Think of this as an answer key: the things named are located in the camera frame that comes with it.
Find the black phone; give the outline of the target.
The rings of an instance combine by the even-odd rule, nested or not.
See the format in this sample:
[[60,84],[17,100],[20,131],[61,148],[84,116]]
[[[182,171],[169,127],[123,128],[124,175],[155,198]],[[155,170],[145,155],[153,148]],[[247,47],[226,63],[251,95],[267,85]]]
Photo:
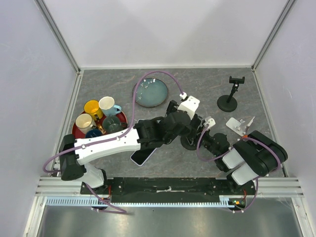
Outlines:
[[198,131],[198,129],[202,126],[202,124],[203,124],[203,118],[195,114],[190,123],[192,131]]

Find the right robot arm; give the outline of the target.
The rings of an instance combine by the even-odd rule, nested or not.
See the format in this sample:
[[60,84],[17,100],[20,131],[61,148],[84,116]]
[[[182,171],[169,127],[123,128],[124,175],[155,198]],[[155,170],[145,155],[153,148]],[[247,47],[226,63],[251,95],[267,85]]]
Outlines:
[[195,147],[200,160],[215,162],[223,172],[232,171],[228,175],[226,188],[234,195],[243,190],[245,183],[280,169],[281,164],[288,159],[281,145],[257,130],[231,145],[225,134],[210,136],[203,129]]

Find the black phone stand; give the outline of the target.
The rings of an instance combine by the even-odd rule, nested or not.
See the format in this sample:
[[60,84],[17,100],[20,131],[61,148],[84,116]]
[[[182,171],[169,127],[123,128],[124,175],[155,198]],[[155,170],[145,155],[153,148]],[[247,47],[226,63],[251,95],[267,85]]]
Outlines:
[[232,112],[237,108],[237,100],[234,98],[234,94],[238,91],[239,85],[244,84],[245,77],[233,78],[229,77],[229,83],[231,83],[232,89],[229,95],[222,95],[217,100],[217,106],[224,112]]
[[199,136],[182,136],[180,138],[180,142],[181,142],[181,145],[189,150],[189,151],[195,151],[197,149],[197,146],[198,146],[198,139],[199,139]]

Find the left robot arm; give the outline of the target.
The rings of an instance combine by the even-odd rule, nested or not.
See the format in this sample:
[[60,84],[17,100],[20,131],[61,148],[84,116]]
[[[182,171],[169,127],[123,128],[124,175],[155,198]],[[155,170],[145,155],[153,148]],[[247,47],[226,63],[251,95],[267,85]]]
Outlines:
[[91,161],[121,152],[156,149],[177,136],[189,135],[199,103],[193,96],[180,105],[171,101],[164,117],[141,119],[131,129],[109,135],[84,139],[72,134],[64,136],[59,149],[61,179],[79,180],[97,194],[104,194],[108,190],[106,173],[92,166]]

